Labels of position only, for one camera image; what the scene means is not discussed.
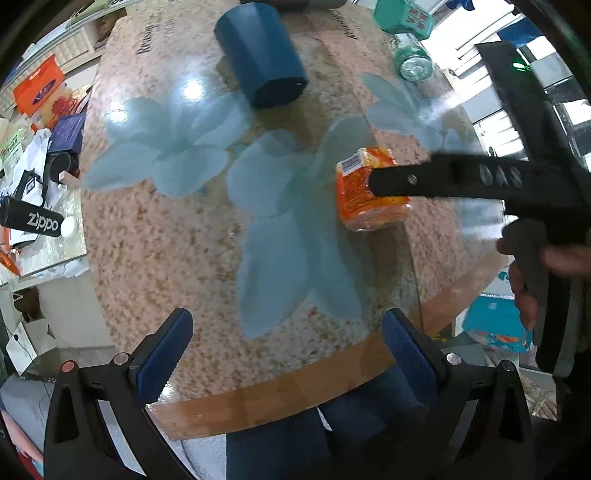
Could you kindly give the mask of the person's right hand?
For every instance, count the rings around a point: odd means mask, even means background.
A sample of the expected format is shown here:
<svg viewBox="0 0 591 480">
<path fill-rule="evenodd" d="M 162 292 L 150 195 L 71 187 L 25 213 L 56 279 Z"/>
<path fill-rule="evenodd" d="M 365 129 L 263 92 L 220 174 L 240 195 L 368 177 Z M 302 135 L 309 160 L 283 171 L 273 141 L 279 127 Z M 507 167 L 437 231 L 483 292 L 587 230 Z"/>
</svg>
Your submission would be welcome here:
<svg viewBox="0 0 591 480">
<path fill-rule="evenodd" d="M 541 249 L 541 262 L 551 273 L 563 278 L 590 279 L 591 251 L 589 246 L 546 246 Z M 516 262 L 509 268 L 509 281 L 520 312 L 521 323 L 526 330 L 533 330 L 538 320 L 538 302 Z"/>
</svg>

